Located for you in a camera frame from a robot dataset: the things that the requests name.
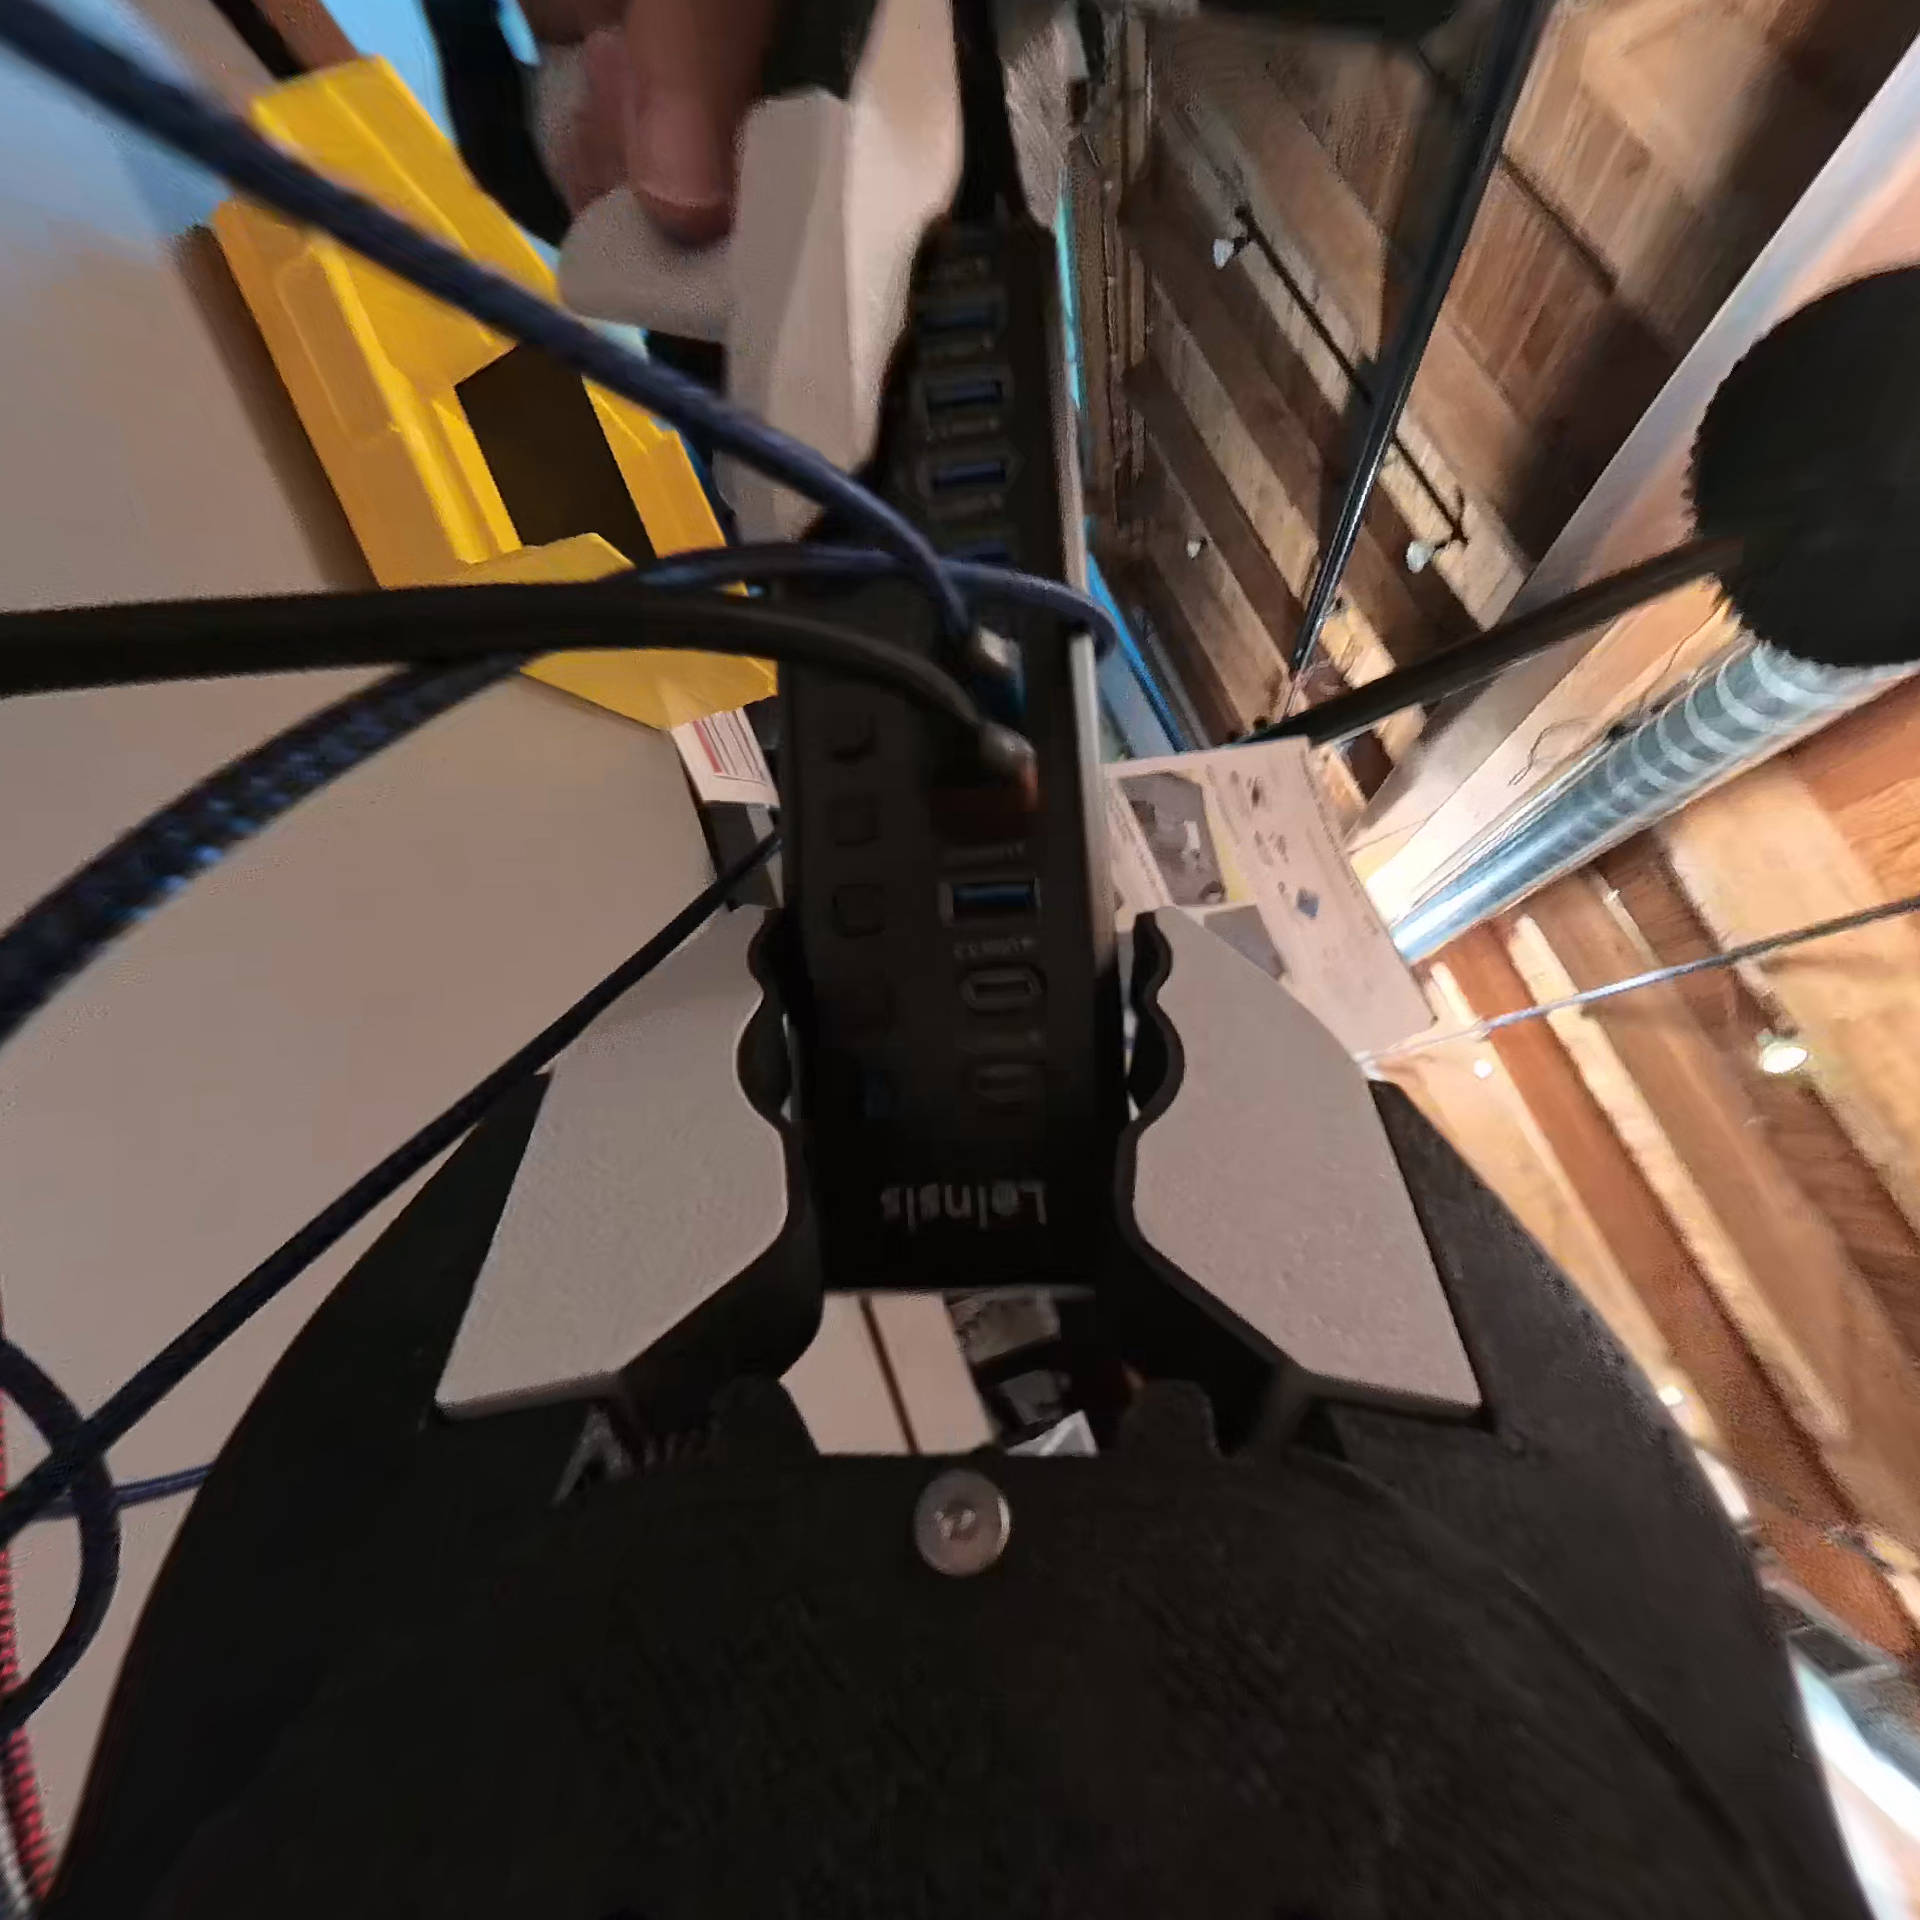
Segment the person's left hand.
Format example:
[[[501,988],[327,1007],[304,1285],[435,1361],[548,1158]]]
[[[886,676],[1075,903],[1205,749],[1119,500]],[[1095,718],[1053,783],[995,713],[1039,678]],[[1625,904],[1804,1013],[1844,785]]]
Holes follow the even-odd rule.
[[[780,3],[526,3],[559,88],[540,109],[541,163],[569,212],[624,187],[660,235],[729,235],[736,132],[760,96]]]

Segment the white sheet red label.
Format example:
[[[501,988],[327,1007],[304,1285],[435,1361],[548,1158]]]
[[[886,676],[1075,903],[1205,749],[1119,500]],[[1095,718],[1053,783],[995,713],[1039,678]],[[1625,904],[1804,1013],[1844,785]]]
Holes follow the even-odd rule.
[[[776,782],[747,709],[707,713],[667,736],[702,807],[776,809]]]

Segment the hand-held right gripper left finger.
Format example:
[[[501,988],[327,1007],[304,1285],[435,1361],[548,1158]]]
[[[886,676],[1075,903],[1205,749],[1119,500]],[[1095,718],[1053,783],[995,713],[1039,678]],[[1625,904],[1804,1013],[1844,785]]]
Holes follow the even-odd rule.
[[[624,1399],[643,1421],[689,1421],[803,1358],[824,1281],[784,1117],[775,931],[764,907],[719,911],[561,1048],[441,1412]]]

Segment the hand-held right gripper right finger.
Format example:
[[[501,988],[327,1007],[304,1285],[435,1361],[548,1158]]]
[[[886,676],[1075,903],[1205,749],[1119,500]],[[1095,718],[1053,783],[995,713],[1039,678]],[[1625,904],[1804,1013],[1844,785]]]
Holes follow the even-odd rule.
[[[1135,1115],[1116,1160],[1132,1365],[1228,1452],[1319,1407],[1467,1424],[1480,1383],[1371,1083],[1179,907],[1134,925]]]

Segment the black ceiling pipe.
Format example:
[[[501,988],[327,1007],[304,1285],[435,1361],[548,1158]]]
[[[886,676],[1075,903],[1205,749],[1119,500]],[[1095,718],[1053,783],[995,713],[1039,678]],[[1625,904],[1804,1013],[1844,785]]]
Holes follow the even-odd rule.
[[[1399,435],[1415,377],[1448,300],[1459,260],[1503,152],[1503,140],[1550,14],[1551,3],[1501,3],[1497,7],[1478,77],[1467,96],[1460,132],[1453,140],[1430,230],[1423,252],[1417,253],[1419,263],[1408,297],[1401,301],[1395,326],[1384,333],[1383,358],[1371,372],[1361,437],[1337,499],[1329,531],[1319,544],[1315,576],[1303,603],[1303,627],[1286,660],[1286,696],[1291,702],[1305,693],[1335,593],[1352,560],[1384,455]]]

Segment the silver ventilation duct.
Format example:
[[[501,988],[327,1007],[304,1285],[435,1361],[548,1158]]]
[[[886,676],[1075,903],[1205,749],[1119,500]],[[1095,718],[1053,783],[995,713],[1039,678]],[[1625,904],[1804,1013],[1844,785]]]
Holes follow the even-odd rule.
[[[1568,773],[1484,835],[1389,920],[1391,944],[1408,961],[1435,956],[1910,675],[1910,664],[1804,663],[1764,643],[1742,643],[1641,718],[1612,727]]]

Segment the yellow plastic bin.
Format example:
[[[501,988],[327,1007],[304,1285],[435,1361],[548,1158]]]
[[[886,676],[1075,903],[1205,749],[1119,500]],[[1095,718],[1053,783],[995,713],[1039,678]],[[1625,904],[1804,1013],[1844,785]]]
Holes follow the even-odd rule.
[[[269,86],[248,118],[558,295],[534,243],[387,60]],[[724,541],[680,437],[638,404],[246,199],[221,204],[212,229],[376,585],[590,582]]]

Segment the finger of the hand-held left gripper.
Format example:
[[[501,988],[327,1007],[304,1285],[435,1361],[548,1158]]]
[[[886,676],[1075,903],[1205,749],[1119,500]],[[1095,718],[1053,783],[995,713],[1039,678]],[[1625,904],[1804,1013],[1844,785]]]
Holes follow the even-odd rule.
[[[951,5],[876,5],[841,46],[841,80],[787,80],[742,124],[727,347],[736,403],[856,468],[964,116]]]
[[[1021,201],[1053,229],[1064,165],[1087,86],[1087,49],[1075,3],[1008,5],[1008,118]]]

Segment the printed instruction sheet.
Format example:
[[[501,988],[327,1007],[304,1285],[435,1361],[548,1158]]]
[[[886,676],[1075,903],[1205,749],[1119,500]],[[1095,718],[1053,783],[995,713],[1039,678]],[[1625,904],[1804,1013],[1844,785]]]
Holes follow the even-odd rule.
[[[1177,907],[1285,984],[1356,1057],[1433,1030],[1433,1007],[1337,836],[1303,740],[1101,771],[1113,915]]]

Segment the black multiport usb hub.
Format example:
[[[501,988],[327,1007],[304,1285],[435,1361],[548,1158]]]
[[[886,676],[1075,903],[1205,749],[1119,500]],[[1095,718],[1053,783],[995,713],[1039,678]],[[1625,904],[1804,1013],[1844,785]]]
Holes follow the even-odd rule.
[[[948,563],[1086,580],[1052,233],[997,206],[919,256],[873,489]],[[1087,1287],[1121,1119],[1119,973],[1081,614],[967,598],[955,668],[1024,799],[904,696],[780,670],[784,1004],[832,1285]]]

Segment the black fuzzy boom microphone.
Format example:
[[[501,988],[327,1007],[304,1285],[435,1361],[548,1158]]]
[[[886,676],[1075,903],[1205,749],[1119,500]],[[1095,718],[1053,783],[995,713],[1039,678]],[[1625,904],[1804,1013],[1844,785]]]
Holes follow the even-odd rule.
[[[1248,734],[1333,748],[1715,577],[1750,632],[1808,664],[1917,660],[1917,268],[1841,280],[1752,342],[1699,421],[1688,541],[1439,656]]]

